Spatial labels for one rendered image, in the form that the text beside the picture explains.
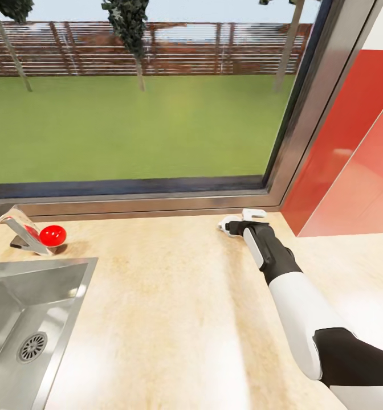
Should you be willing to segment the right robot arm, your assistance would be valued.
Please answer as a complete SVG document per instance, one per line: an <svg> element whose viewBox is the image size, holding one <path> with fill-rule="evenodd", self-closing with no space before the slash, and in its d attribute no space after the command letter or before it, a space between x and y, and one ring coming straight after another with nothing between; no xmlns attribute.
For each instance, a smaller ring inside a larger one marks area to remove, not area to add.
<svg viewBox="0 0 383 410"><path fill-rule="evenodd" d="M275 236L266 212L244 209L241 221L226 223L244 237L264 273L302 373L324 383L348 410L383 410L383 350L360 340L297 265L294 253Z"/></svg>

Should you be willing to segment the coffee cup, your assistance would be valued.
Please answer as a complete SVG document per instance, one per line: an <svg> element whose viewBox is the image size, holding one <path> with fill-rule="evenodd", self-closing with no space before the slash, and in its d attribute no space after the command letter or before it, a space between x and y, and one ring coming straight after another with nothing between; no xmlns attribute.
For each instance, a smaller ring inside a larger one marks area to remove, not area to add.
<svg viewBox="0 0 383 410"><path fill-rule="evenodd" d="M225 218L223 219L222 222L220 222L220 223L218 224L218 228L219 228L221 231L224 231L228 236L230 236L230 237L235 237L235 235L231 235L231 234L229 233L229 231L226 230L226 223L229 223L231 220L232 220L232 221L241 221L241 219L240 219L239 217L236 217L236 216L227 216L227 217L225 217Z"/></svg>

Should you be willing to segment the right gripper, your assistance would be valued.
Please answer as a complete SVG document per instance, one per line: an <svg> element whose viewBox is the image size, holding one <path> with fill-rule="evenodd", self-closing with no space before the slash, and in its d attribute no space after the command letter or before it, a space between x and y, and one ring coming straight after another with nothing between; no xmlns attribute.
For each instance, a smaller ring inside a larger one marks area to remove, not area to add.
<svg viewBox="0 0 383 410"><path fill-rule="evenodd" d="M230 221L226 223L226 230L229 231L231 235L241 235L243 236L243 227L247 224L248 221Z"/></svg>

